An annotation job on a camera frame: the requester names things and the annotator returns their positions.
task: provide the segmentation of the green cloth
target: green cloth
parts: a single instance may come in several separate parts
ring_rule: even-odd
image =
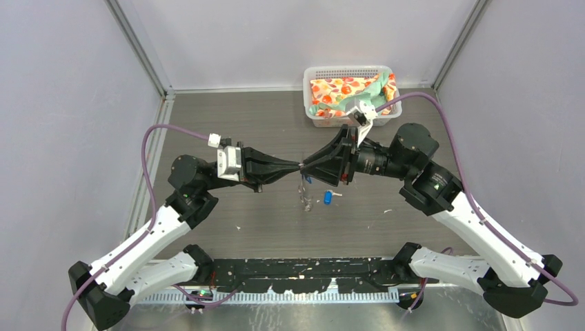
[[[368,87],[364,88],[364,90],[360,93],[351,95],[341,100],[337,105],[319,102],[318,104],[312,105],[309,108],[309,113],[311,113],[311,115],[315,115],[319,109],[327,108],[345,112],[347,103],[354,99],[361,100],[367,105],[374,105],[374,107],[378,108],[379,106],[382,106],[386,103],[386,98],[382,92],[382,88],[388,83],[388,76],[390,76],[390,72],[381,72],[378,79],[368,85]]]

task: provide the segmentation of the white wall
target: white wall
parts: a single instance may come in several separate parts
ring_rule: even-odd
[[[492,1],[439,90],[478,201],[525,244],[556,254],[582,301],[584,12],[578,0]],[[545,304],[525,326],[582,330],[583,311]]]
[[[59,330],[68,268],[122,238],[160,98],[103,1],[4,1],[0,45],[0,329]]]
[[[122,2],[161,76],[185,90],[300,87],[308,67],[364,64],[429,86],[475,0]]]

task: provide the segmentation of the basket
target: basket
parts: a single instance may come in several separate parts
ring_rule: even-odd
[[[363,77],[371,78],[380,72],[392,70],[386,66],[326,66],[326,67],[311,67],[305,70],[303,77],[303,100],[305,103],[305,113],[307,117],[313,121],[313,124],[319,128],[330,128],[336,126],[342,126],[344,124],[353,125],[354,122],[347,116],[325,118],[320,116],[311,115],[309,113],[311,107],[311,101],[313,100],[312,91],[310,89],[310,81],[313,79],[329,79],[329,78],[343,78],[343,77]],[[398,97],[400,93],[396,89],[395,97]],[[391,119],[394,119],[402,114],[402,101],[399,101],[392,105],[390,114],[380,115],[374,119],[374,126],[383,126],[388,123]]]

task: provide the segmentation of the gray wood-grain table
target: gray wood-grain table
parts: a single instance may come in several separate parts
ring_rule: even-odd
[[[422,91],[434,96],[432,90]],[[423,124],[441,146],[434,160],[454,172],[447,134],[434,107],[416,98],[403,101],[402,108],[402,116],[373,128],[368,137],[387,145],[401,124]],[[298,161],[327,144],[339,130],[316,128],[305,115],[299,91],[179,94],[170,123],[232,137],[266,154]],[[155,180],[159,205],[172,192],[166,179],[181,154],[207,161],[216,157],[206,142],[167,132]],[[407,241],[432,250],[452,246],[456,254],[473,254],[448,228],[410,207],[398,194],[402,182],[396,179],[356,174],[350,185],[338,188],[313,180],[308,185],[314,203],[310,212],[300,201],[300,182],[297,172],[265,185],[260,194],[243,186],[211,191],[219,198],[211,215],[157,258],[167,259],[188,244],[200,245],[213,258],[387,257]],[[324,205],[327,189],[343,196]]]

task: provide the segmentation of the blue cap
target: blue cap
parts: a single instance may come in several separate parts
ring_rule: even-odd
[[[331,199],[333,199],[333,193],[331,191],[325,191],[325,197],[323,198],[323,203],[326,205],[331,204]]]

